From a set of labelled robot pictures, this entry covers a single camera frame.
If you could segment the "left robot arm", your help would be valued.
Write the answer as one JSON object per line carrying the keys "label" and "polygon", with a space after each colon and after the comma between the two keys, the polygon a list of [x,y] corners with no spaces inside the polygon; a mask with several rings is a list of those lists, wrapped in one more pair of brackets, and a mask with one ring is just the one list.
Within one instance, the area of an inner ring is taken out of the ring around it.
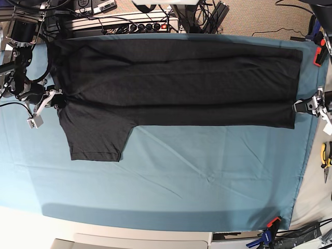
{"label": "left robot arm", "polygon": [[[331,1],[304,2],[310,6],[322,28],[314,38],[317,49],[313,59],[314,65],[322,66],[326,58],[331,58]],[[331,113],[331,91],[319,87],[312,97],[295,102],[293,110],[296,113],[328,118],[328,114]]]}

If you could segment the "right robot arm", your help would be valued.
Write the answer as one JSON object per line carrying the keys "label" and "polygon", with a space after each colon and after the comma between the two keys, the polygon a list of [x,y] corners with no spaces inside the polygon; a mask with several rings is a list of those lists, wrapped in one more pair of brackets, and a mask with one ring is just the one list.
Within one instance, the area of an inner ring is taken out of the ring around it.
{"label": "right robot arm", "polygon": [[[30,115],[36,115],[45,107],[62,109],[66,97],[55,86],[45,87],[46,77],[52,69],[50,41],[42,34],[42,26],[48,14],[61,9],[68,1],[8,1],[13,7],[7,31],[9,56],[4,57],[1,65],[1,98],[15,97],[20,104],[35,106]],[[27,68],[33,58],[33,51],[41,39],[47,47],[47,67],[36,79],[29,79]]]}

